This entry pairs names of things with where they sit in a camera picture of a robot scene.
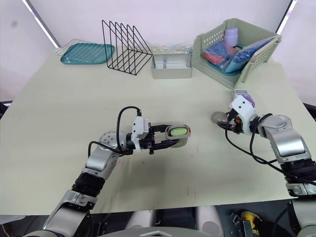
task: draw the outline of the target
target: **white wall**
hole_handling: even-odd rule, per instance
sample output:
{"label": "white wall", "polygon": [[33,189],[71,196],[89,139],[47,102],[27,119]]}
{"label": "white wall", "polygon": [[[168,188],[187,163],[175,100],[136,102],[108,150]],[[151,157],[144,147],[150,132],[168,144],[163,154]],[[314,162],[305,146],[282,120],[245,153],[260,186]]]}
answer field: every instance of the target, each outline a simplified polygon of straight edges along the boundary
{"label": "white wall", "polygon": [[[193,43],[237,17],[275,31],[290,0],[31,0],[61,43],[102,42],[101,20],[137,26],[151,43]],[[0,101],[12,100],[53,49],[21,0],[0,1]]]}
{"label": "white wall", "polygon": [[21,0],[1,0],[0,101],[13,100],[52,49]]}
{"label": "white wall", "polygon": [[193,43],[229,18],[275,31],[290,0],[31,0],[60,42],[102,42],[101,20],[135,25],[151,43]]}
{"label": "white wall", "polygon": [[316,106],[316,1],[298,0],[282,33],[274,60],[304,103]]}

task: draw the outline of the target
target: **black cable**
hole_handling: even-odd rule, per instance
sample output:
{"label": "black cable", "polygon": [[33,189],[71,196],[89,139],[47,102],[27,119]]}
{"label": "black cable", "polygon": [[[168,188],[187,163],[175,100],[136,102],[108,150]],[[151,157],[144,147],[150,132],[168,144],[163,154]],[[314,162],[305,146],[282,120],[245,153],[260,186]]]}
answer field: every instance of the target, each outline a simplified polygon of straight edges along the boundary
{"label": "black cable", "polygon": [[119,114],[118,114],[118,122],[117,122],[117,144],[118,144],[118,150],[121,152],[121,154],[123,153],[122,147],[120,145],[120,141],[119,141],[119,123],[120,123],[120,117],[122,116],[123,112],[127,109],[136,109],[137,110],[137,116],[141,116],[142,112],[139,108],[135,107],[135,106],[127,106],[125,108],[123,108]]}
{"label": "black cable", "polygon": [[263,158],[260,158],[260,159],[257,159],[253,153],[253,150],[252,150],[252,144],[253,144],[253,140],[255,138],[255,135],[256,135],[256,131],[258,129],[258,125],[267,117],[271,116],[272,114],[266,114],[264,116],[262,116],[256,123],[255,123],[255,126],[253,128],[253,131],[252,131],[252,136],[251,136],[251,139],[250,139],[250,155],[254,158],[255,161],[257,161],[258,163],[261,163],[261,164],[267,164],[268,161],[263,159]]}
{"label": "black cable", "polygon": [[104,144],[102,144],[102,143],[100,143],[100,142],[92,141],[92,142],[89,143],[89,146],[88,146],[88,157],[90,157],[90,155],[91,155],[91,146],[92,146],[92,144],[97,144],[97,145],[99,145],[99,146],[101,146],[101,147],[103,147],[103,148],[105,148],[105,149],[109,149],[109,150],[112,151],[112,152],[115,152],[115,153],[118,153],[118,154],[122,154],[121,152],[119,152],[119,151],[113,149],[112,147],[109,147],[109,146],[107,146],[107,145],[104,145]]}
{"label": "black cable", "polygon": [[277,216],[276,220],[273,223],[273,227],[272,227],[272,232],[271,232],[271,237],[275,237],[276,236],[276,232],[277,232],[277,224],[279,222],[279,220],[282,218],[282,216],[287,212],[287,208],[284,209],[279,216]]}
{"label": "black cable", "polygon": [[[246,153],[247,155],[251,156],[251,153],[249,153],[248,151],[246,151],[246,150],[240,148],[239,146],[235,145],[235,144],[228,138],[228,127],[229,127],[229,123],[230,123],[231,120],[232,120],[232,118],[231,118],[231,119],[228,119],[228,121],[227,121],[227,123],[226,123],[226,127],[225,127],[225,137],[226,137],[226,140],[227,140],[233,147],[235,147],[235,148],[237,148],[238,150],[240,150],[240,151]],[[257,157],[257,156],[255,156],[255,157],[256,157],[257,160],[263,160],[263,159],[260,158],[260,157]]]}
{"label": "black cable", "polygon": [[[256,157],[257,157],[257,156],[254,155],[253,149],[252,149],[253,140],[254,140],[254,137],[255,137],[255,135],[256,135],[255,132],[256,132],[256,130],[257,130],[257,128],[258,128],[258,125],[259,125],[265,118],[267,118],[267,117],[269,117],[269,116],[271,116],[271,115],[272,115],[272,114],[266,114],[266,115],[262,116],[262,117],[256,122],[255,127],[254,127],[254,130],[252,131],[252,136],[251,136],[251,140],[250,140],[250,145],[249,145],[249,146],[250,146],[250,153],[251,153],[251,156],[252,156],[255,160],[256,160]],[[295,175],[289,174],[289,173],[287,173],[286,171],[284,171],[284,170],[282,170],[282,169],[280,169],[280,168],[278,168],[278,167],[272,165],[271,163],[267,162],[265,159],[262,158],[261,160],[263,160],[263,161],[265,162],[265,164],[267,164],[267,165],[270,166],[271,168],[273,168],[273,169],[275,169],[276,171],[282,173],[285,177],[290,177],[290,178],[294,179],[294,180],[295,180],[296,182],[298,182],[298,183],[302,182],[302,183],[308,183],[308,184],[312,184],[312,185],[315,185],[315,186],[316,186],[316,183],[313,182],[313,181],[311,181],[311,180],[303,179],[303,178],[297,178]]]}
{"label": "black cable", "polygon": [[265,159],[263,159],[263,158],[260,158],[260,157],[258,157],[258,156],[256,156],[256,155],[254,155],[254,153],[253,153],[253,151],[252,151],[252,143],[253,143],[255,131],[257,130],[257,127],[258,127],[259,123],[262,122],[263,119],[265,119],[266,117],[268,117],[268,116],[270,116],[270,115],[272,115],[272,114],[266,114],[265,116],[263,116],[261,119],[259,119],[259,120],[257,121],[257,123],[256,123],[256,125],[255,125],[255,127],[254,127],[254,130],[253,130],[253,132],[252,132],[252,136],[251,136],[251,139],[252,139],[252,140],[250,141],[251,153],[249,153],[249,152],[245,151],[244,149],[242,149],[242,148],[238,147],[237,145],[235,145],[235,144],[228,138],[228,133],[227,133],[227,131],[228,131],[229,123],[230,123],[230,121],[236,116],[236,111],[235,111],[234,109],[232,109],[232,110],[230,111],[230,115],[228,116],[228,120],[227,120],[227,124],[226,124],[226,128],[225,128],[225,137],[226,137],[226,140],[227,140],[232,146],[234,146],[235,148],[237,148],[238,150],[240,150],[240,151],[242,151],[242,152],[244,152],[244,153],[246,153],[246,154],[252,156],[252,157],[254,158],[254,160],[257,161],[258,163],[260,163],[260,164],[267,164],[267,165],[270,166],[272,169],[274,169],[274,170],[276,170],[276,171],[282,173],[285,177],[289,177],[289,178],[295,180],[297,183],[308,183],[308,184],[312,184],[312,185],[315,185],[315,186],[316,186],[316,182],[313,182],[313,181],[308,180],[308,179],[297,178],[296,176],[294,176],[294,175],[292,175],[292,174],[289,174],[289,173],[285,172],[284,170],[282,170],[282,169],[280,169],[280,168],[274,166],[273,164],[271,164],[272,162],[275,162],[276,160],[267,161],[267,160],[265,160]]}

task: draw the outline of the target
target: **green object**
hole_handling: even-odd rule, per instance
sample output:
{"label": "green object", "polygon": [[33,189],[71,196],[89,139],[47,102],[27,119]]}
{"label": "green object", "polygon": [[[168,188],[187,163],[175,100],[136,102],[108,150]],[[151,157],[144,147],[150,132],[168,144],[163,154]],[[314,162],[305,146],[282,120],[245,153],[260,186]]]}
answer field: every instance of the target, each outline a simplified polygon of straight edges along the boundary
{"label": "green object", "polygon": [[115,51],[113,45],[98,43],[75,43],[60,58],[64,64],[101,64],[108,61]]}
{"label": "green object", "polygon": [[233,73],[233,75],[231,75],[223,73],[215,67],[210,66],[208,61],[201,54],[203,49],[210,47],[220,40],[223,40],[225,29],[228,27],[238,28],[238,44],[245,46],[259,40],[278,35],[274,32],[252,25],[248,22],[239,20],[237,18],[232,18],[224,21],[215,29],[196,37],[193,45],[193,67],[199,69],[201,72],[217,80],[229,89],[234,89],[241,81],[245,82],[247,76],[252,70],[256,69],[262,63],[268,61],[278,44],[281,42],[281,36],[276,37],[274,40],[270,41],[268,44],[257,50],[243,68],[241,73],[236,75]]}
{"label": "green object", "polygon": [[188,133],[188,130],[184,127],[176,127],[170,131],[171,136],[181,136]]}

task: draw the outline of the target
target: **plastic bag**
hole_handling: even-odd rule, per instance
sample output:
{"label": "plastic bag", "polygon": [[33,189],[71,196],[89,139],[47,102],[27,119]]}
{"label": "plastic bag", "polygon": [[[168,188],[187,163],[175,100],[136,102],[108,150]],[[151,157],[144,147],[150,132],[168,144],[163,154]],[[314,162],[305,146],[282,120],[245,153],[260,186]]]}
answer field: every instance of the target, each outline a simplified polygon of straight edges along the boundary
{"label": "plastic bag", "polygon": [[224,71],[236,52],[236,49],[221,40],[204,49],[202,55],[215,67]]}
{"label": "plastic bag", "polygon": [[275,39],[276,36],[269,37],[263,40],[252,43],[251,45],[244,47],[241,51],[236,53],[230,62],[230,64],[225,69],[226,73],[232,73],[235,71],[241,71],[247,62],[251,59],[254,53],[269,43],[271,40]]}

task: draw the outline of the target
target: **table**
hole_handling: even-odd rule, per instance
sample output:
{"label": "table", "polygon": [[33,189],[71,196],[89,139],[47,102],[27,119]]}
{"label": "table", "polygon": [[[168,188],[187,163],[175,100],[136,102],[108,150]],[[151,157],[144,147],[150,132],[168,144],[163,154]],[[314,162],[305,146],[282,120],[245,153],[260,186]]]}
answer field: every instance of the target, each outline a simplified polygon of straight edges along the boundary
{"label": "table", "polygon": [[[116,129],[121,108],[134,105],[151,122],[183,122],[186,146],[119,158],[92,213],[175,208],[290,198],[284,177],[232,147],[211,122],[228,111],[232,92],[193,69],[191,79],[153,79],[102,65],[63,65],[52,53],[0,122],[0,214],[47,215],[70,189],[87,159],[87,145]],[[258,114],[287,115],[311,154],[316,124],[278,63],[265,63],[246,84]],[[123,114],[131,131],[135,111]],[[230,134],[248,149],[250,137]],[[254,151],[274,159],[267,139]]]}

